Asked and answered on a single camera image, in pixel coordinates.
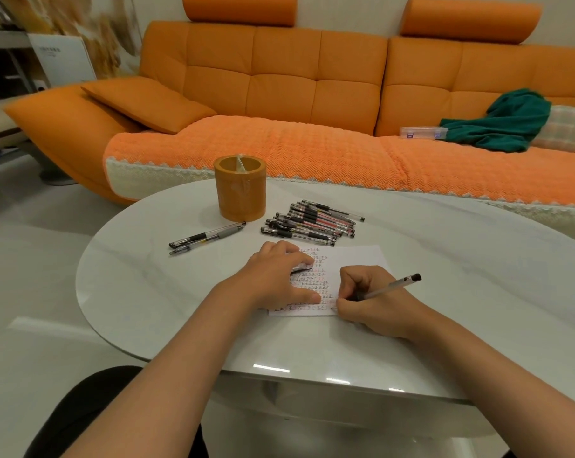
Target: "white table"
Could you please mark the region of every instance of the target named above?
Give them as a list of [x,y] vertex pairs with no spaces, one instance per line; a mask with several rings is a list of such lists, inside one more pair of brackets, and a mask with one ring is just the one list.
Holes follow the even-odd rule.
[[[419,299],[575,400],[575,241],[473,199],[268,180],[265,217],[169,257],[170,241],[230,223],[218,211],[214,180],[177,186],[128,207],[90,242],[76,277],[86,319],[120,350],[153,358],[212,286],[268,239],[259,232],[265,218],[299,199],[365,215],[355,239],[337,246],[380,245],[396,277],[422,274],[409,288]],[[464,402],[407,343],[337,317],[258,311],[224,370]]]

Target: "sofa headrest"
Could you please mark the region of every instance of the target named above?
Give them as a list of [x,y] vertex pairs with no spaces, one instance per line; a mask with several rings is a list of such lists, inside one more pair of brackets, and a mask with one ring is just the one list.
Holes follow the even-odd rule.
[[491,0],[408,0],[400,35],[519,44],[533,32],[540,5]]
[[182,0],[185,14],[196,22],[284,25],[296,22],[298,0]]

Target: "orange pillow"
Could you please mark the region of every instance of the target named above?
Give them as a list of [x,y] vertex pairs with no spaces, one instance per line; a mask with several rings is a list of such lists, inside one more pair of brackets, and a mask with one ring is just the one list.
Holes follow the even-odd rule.
[[161,133],[175,135],[217,113],[146,77],[120,77],[82,85],[97,101]]

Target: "pen holder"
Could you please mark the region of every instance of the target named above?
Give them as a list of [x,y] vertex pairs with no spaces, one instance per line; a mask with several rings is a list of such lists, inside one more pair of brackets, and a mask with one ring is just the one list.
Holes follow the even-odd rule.
[[266,162],[242,156],[246,172],[237,171],[237,156],[215,159],[215,187],[220,214],[233,222],[252,222],[266,212]]

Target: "plaid pillow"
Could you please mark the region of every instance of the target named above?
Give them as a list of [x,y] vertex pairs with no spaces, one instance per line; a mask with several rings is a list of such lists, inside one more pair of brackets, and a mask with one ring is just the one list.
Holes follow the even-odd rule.
[[531,142],[536,148],[575,152],[575,107],[552,106],[548,122]]

